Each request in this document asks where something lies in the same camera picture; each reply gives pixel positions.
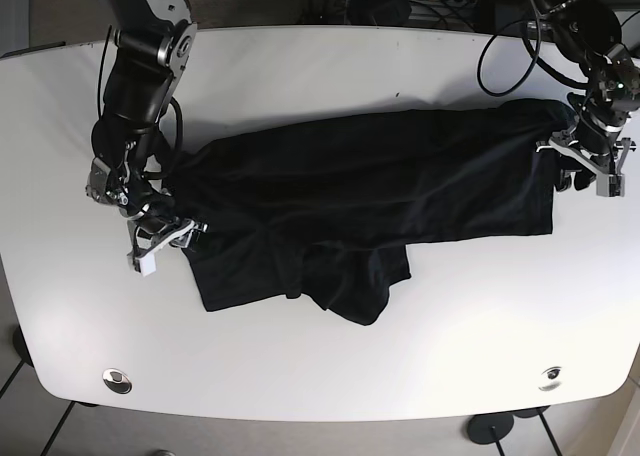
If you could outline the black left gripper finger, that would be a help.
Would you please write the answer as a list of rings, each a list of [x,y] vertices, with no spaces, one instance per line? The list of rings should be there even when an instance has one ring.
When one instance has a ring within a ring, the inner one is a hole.
[[[573,184],[576,190],[587,189],[596,180],[596,175],[589,170],[576,171],[573,177]]]
[[[556,191],[566,191],[573,187],[573,175],[575,171],[572,169],[558,168],[555,174],[554,187]]]

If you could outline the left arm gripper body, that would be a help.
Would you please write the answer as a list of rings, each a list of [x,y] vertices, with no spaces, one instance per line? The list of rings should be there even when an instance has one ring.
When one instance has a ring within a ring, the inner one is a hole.
[[[627,156],[636,151],[636,143],[620,132],[601,132],[586,123],[576,123],[537,141],[536,151],[554,152],[559,168],[566,172],[621,176]]]

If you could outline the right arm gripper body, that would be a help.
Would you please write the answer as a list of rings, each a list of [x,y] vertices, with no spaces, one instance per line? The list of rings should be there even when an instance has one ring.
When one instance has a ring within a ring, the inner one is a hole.
[[[172,241],[192,228],[200,229],[202,234],[208,231],[208,225],[204,222],[180,217],[167,220],[152,215],[149,211],[127,217],[127,229],[132,245],[131,252],[127,255],[130,263],[132,255],[155,255],[166,246],[173,247]]]

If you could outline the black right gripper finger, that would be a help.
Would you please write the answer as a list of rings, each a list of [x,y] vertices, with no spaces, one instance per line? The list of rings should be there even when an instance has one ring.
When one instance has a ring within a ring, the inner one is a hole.
[[[202,231],[198,228],[192,228],[184,235],[176,238],[172,241],[172,246],[175,248],[186,249],[193,246],[199,239]]]

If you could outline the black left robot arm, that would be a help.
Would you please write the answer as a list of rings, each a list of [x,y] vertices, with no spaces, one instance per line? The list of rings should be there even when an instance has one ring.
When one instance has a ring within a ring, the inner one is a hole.
[[[594,184],[600,196],[623,196],[636,145],[622,131],[639,109],[639,69],[614,11],[601,0],[476,0],[473,28],[515,33],[530,58],[525,72],[540,68],[570,88],[574,123],[538,146],[560,156],[557,190]]]

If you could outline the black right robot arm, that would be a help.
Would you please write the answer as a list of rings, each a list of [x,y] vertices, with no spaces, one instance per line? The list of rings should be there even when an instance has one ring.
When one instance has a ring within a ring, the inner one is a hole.
[[[126,218],[129,263],[148,275],[158,251],[186,248],[206,228],[179,216],[170,192],[155,186],[174,171],[182,151],[183,114],[174,92],[197,24],[189,0],[104,1],[116,22],[106,41],[117,52],[110,74],[98,79],[86,193]]]

